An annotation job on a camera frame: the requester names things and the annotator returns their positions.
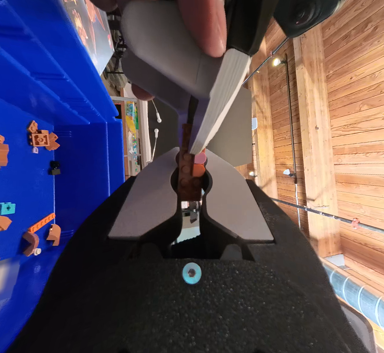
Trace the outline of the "blue plastic bin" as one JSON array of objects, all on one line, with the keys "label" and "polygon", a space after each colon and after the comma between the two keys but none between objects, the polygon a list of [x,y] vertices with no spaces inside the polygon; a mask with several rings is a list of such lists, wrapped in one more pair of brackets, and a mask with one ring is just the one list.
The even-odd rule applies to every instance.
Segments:
[{"label": "blue plastic bin", "polygon": [[[122,124],[62,0],[1,0],[1,202],[11,225],[1,231],[1,352],[31,316],[64,245],[123,183]],[[58,149],[33,153],[27,127],[58,136]],[[22,235],[37,231],[41,253],[26,257]],[[53,224],[60,243],[47,240]]]}]

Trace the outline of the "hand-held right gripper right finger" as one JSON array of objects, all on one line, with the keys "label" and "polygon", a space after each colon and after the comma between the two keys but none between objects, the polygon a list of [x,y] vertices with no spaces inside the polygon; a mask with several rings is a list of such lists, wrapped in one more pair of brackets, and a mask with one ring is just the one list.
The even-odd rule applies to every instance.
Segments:
[{"label": "hand-held right gripper right finger", "polygon": [[244,241],[273,242],[274,237],[246,179],[210,150],[205,154],[206,171],[212,180],[205,194],[208,217],[224,231]]}]

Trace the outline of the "pile of loose toy bricks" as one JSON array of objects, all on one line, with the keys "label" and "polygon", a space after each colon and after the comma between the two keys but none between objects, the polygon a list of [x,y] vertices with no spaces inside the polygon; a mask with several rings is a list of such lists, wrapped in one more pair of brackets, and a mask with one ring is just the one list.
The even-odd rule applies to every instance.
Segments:
[{"label": "pile of loose toy bricks", "polygon": [[[40,147],[44,147],[48,151],[53,151],[59,148],[57,143],[58,136],[48,130],[39,130],[38,124],[33,120],[27,127],[28,143],[32,146],[33,153],[37,154]],[[4,167],[8,164],[9,146],[4,143],[5,137],[1,135],[0,139],[0,166]],[[15,213],[16,206],[11,202],[1,202],[1,224],[0,230],[6,231],[11,225],[11,219],[7,215]],[[39,236],[36,234],[41,228],[55,219],[55,212],[50,213],[35,224],[31,225],[22,235],[23,240],[27,242],[27,246],[23,251],[26,257],[38,255],[41,253],[39,246]],[[60,227],[53,224],[49,230],[47,240],[53,241],[53,246],[58,246],[60,243]]]}]

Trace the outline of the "silver air duct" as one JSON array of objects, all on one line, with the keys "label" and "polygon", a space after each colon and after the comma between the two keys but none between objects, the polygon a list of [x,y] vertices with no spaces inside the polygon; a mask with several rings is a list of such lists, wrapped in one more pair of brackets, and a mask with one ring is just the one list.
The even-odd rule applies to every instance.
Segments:
[{"label": "silver air duct", "polygon": [[384,329],[384,294],[327,259],[320,258],[334,293],[382,330]]}]

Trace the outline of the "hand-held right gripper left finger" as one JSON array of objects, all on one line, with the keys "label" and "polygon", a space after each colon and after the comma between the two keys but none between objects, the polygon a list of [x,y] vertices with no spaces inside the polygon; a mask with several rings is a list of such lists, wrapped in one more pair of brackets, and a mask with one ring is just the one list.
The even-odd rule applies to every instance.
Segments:
[{"label": "hand-held right gripper left finger", "polygon": [[138,173],[108,234],[110,239],[176,239],[180,235],[180,200],[171,184],[178,153],[174,147]]}]

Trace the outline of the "black plywood-edged panel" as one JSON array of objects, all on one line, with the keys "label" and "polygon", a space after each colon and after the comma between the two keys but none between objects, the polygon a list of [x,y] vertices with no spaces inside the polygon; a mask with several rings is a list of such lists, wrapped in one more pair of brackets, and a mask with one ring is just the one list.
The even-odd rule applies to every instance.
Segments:
[{"label": "black plywood-edged panel", "polygon": [[[171,107],[154,99],[148,102],[148,127],[154,159],[179,146],[178,115]],[[207,149],[233,167],[252,161],[252,93],[241,87],[228,114]]]}]

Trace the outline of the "brick chunk with coloured studs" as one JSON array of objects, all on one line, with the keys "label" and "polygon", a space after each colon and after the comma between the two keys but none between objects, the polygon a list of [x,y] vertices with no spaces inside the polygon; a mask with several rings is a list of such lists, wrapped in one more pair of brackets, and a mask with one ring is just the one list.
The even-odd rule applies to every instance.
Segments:
[{"label": "brick chunk with coloured studs", "polygon": [[178,185],[177,192],[181,201],[201,201],[203,176],[207,156],[205,149],[197,155],[189,153],[191,142],[192,125],[182,125],[182,141],[178,156]]}]

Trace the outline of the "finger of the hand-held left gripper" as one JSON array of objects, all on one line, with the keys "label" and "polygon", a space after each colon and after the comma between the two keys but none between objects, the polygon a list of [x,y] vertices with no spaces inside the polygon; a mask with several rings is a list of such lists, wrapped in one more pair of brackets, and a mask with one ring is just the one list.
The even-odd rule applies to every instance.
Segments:
[{"label": "finger of the hand-held left gripper", "polygon": [[183,125],[190,125],[188,149],[191,149],[199,131],[199,100],[194,96],[178,96],[176,99],[178,115],[179,143],[183,140]]},{"label": "finger of the hand-held left gripper", "polygon": [[199,154],[217,133],[242,86],[250,63],[249,55],[234,48],[224,54],[213,86],[207,96],[197,99],[190,154]]}]

